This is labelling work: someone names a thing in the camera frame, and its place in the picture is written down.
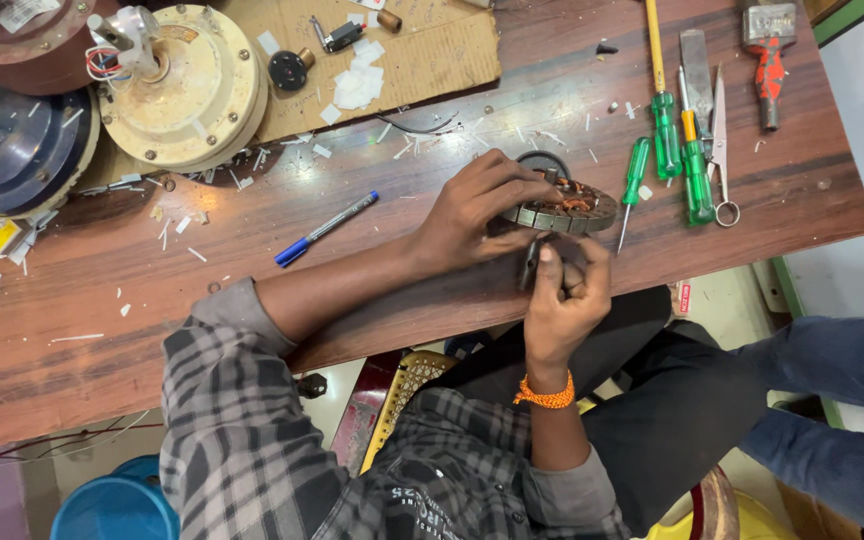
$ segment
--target shirt sleeve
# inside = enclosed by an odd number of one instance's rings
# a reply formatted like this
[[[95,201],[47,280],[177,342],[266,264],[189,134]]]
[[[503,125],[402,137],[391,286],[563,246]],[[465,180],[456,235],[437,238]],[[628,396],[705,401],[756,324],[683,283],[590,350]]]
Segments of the shirt sleeve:
[[[250,277],[199,300],[162,343],[162,492],[182,539],[310,538],[349,482],[282,360],[296,345]]]
[[[524,480],[525,510],[549,527],[595,527],[609,523],[618,512],[616,490],[594,447],[574,469],[543,471],[530,466]]]

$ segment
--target gray checkered shirt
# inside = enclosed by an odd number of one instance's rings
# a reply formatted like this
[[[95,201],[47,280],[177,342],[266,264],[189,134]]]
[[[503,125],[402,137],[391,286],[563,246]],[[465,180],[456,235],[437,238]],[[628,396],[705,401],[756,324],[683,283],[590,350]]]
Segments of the gray checkered shirt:
[[[322,449],[282,358],[295,348],[245,278],[195,304],[162,344],[162,491],[185,540],[629,537],[594,448],[529,463],[529,417],[417,393],[358,477]]]

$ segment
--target leg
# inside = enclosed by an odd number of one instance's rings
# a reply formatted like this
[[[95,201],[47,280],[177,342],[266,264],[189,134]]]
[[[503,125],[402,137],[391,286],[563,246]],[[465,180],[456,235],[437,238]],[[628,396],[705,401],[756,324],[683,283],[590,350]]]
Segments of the leg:
[[[769,388],[864,406],[864,318],[802,317],[733,353],[758,364]]]
[[[582,415],[622,518],[645,537],[766,411],[744,358],[664,330],[626,367],[629,392]]]
[[[668,321],[671,313],[668,287],[659,286],[612,299],[612,309],[585,338],[569,361],[576,394],[591,394],[645,346]],[[525,342],[522,325],[505,332],[494,343],[478,350],[425,387],[448,387],[466,398],[498,403],[528,411],[526,403],[512,405],[525,376]]]
[[[739,448],[786,485],[864,527],[864,433],[771,409]]]

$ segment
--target blue bucket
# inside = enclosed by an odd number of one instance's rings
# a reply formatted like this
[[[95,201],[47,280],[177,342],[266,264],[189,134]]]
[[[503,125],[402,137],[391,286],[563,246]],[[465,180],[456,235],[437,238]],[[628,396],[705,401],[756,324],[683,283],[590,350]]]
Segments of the blue bucket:
[[[50,540],[178,540],[179,515],[159,485],[159,456],[143,455],[72,492]]]

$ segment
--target hand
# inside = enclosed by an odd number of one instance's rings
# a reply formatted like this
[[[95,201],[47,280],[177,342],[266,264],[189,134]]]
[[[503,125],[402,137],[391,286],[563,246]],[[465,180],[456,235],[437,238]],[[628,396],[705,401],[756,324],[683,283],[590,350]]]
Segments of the hand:
[[[449,272],[525,248],[540,230],[516,227],[488,237],[492,218],[526,201],[562,202],[559,190],[537,172],[492,149],[475,158],[442,187],[412,245],[433,273]]]
[[[587,264],[584,272],[563,264],[555,248],[539,252],[535,289],[525,314],[525,359],[533,372],[565,373],[569,357],[612,308],[609,252],[595,240],[575,240]]]

